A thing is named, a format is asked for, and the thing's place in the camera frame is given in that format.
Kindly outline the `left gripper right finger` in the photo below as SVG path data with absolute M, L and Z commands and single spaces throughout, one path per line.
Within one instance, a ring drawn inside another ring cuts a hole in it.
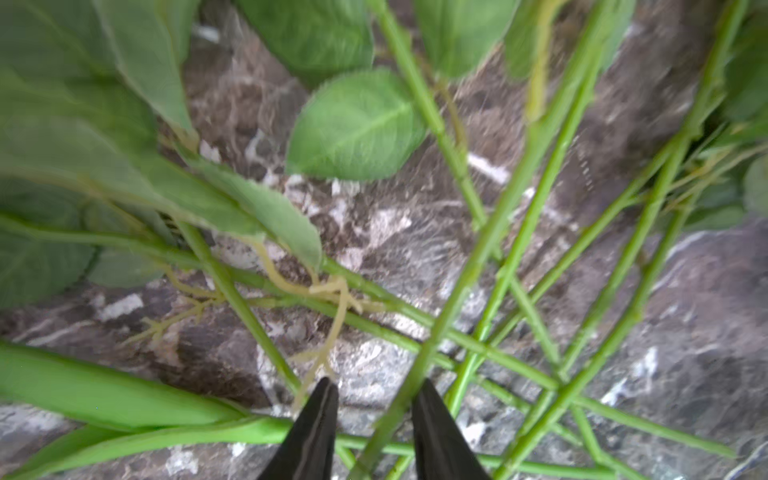
M 411 412 L 418 479 L 489 479 L 429 379 L 414 397 Z

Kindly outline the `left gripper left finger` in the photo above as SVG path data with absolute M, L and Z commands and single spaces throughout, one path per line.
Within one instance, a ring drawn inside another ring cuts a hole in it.
M 333 466 L 339 393 L 322 378 L 259 480 L 329 480 Z

